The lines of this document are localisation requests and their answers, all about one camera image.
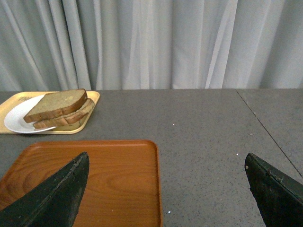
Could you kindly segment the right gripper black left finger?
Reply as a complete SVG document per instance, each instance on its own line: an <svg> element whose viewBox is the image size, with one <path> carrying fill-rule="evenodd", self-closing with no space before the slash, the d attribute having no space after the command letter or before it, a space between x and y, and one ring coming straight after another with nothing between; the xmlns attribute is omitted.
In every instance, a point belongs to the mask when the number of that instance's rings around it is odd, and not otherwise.
<svg viewBox="0 0 303 227"><path fill-rule="evenodd" d="M89 175L82 152L30 192L0 212L2 227L71 227L78 215Z"/></svg>

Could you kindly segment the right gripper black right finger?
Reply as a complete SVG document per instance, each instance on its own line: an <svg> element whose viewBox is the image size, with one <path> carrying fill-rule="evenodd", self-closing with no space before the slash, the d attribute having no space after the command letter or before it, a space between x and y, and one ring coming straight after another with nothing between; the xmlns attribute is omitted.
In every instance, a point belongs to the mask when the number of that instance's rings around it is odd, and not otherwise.
<svg viewBox="0 0 303 227"><path fill-rule="evenodd" d="M250 191L267 227L303 225L303 185L253 153L245 158Z"/></svg>

